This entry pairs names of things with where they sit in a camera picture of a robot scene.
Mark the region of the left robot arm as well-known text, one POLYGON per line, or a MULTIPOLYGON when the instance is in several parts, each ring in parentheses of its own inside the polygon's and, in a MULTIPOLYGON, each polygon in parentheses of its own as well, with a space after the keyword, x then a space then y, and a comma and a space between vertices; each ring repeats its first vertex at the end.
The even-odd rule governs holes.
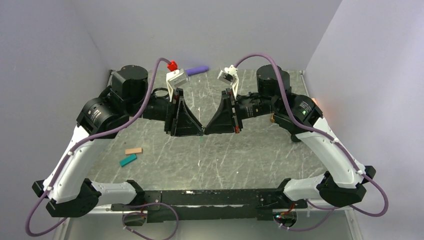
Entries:
POLYGON ((165 132, 174 137, 202 135, 202 125, 185 104, 182 85, 208 67, 185 70, 175 62, 167 67, 164 96, 153 88, 154 74, 126 65, 113 71, 110 85, 84 105, 61 160, 47 179, 32 186, 39 198, 48 200, 46 210, 52 217, 78 218, 110 204, 137 210, 144 204, 145 191, 134 180, 100 183, 87 178, 96 156, 138 118, 163 121, 165 132))

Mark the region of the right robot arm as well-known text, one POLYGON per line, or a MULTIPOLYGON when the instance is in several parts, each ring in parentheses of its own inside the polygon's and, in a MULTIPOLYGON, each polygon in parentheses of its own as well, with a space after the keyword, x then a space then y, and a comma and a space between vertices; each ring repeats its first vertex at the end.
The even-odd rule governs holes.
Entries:
POLYGON ((298 200, 322 199, 342 208, 363 200, 365 184, 375 176, 375 168, 345 155, 317 104, 292 92, 287 71, 270 64, 261 66, 256 71, 257 92, 247 95, 237 93, 239 77, 234 66, 222 69, 217 78, 229 88, 222 91, 219 107, 203 130, 205 135, 238 134, 243 120, 271 114, 293 142, 306 144, 326 167, 326 172, 316 177, 284 179, 275 195, 280 207, 288 208, 298 200))

